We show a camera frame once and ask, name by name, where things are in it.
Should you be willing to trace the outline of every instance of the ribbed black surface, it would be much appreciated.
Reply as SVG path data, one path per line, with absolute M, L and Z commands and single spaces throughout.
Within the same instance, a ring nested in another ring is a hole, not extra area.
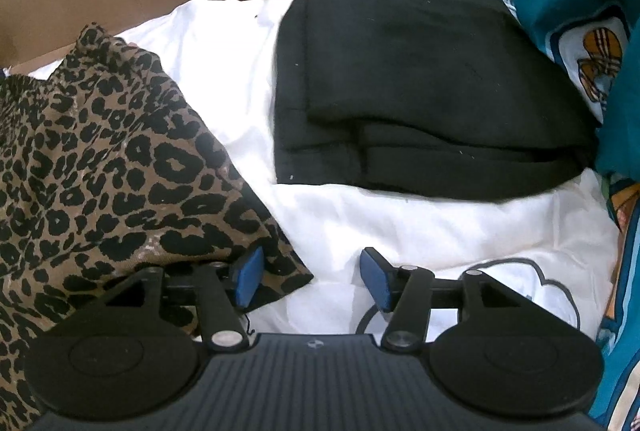
M 33 431 L 595 431 L 584 415 L 543 424 L 494 421 L 443 395 L 420 362 L 369 335 L 272 335 L 213 358 L 182 399 L 119 423 L 46 414 Z

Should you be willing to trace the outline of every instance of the blue gripper pad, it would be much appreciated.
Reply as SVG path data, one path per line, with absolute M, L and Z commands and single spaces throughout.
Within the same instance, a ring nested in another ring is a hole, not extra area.
M 249 249 L 231 265 L 230 279 L 235 285 L 234 299 L 237 308 L 247 308 L 264 273 L 264 251 L 262 247 Z
M 392 310 L 390 282 L 395 269 L 380 252 L 367 247 L 360 253 L 360 276 L 381 312 Z

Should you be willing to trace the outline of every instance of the leopard print fabric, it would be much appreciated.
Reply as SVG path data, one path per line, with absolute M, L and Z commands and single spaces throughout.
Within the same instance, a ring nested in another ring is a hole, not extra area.
M 2 82 L 0 154 L 0 430 L 37 416 L 30 340 L 118 278 L 253 243 L 252 308 L 312 277 L 158 56 L 97 25 L 48 80 Z

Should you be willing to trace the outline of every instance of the white fabric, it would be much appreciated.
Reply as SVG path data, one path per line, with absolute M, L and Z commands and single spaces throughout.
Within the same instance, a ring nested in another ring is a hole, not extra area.
M 358 273 L 358 255 L 375 247 L 394 264 L 420 265 L 450 279 L 487 260 L 524 258 L 486 270 L 576 324 L 573 300 L 580 328 L 594 337 L 612 287 L 618 231 L 591 171 L 554 191 L 501 204 L 275 183 L 273 51 L 289 3 L 193 0 L 122 35 L 160 56 L 166 73 L 226 146 L 316 276 L 310 285 L 252 312 L 252 327 L 354 332 L 372 305 Z M 55 66 L 34 75 L 47 77 Z M 434 311 L 428 338 L 455 321 L 455 311 Z M 378 315 L 369 331 L 379 334 L 384 324 Z

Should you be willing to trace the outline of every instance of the black folded cloth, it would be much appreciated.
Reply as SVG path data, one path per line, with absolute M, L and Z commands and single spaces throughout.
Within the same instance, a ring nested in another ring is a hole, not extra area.
M 276 71 L 279 183 L 492 201 L 594 157 L 597 121 L 501 0 L 294 0 Z

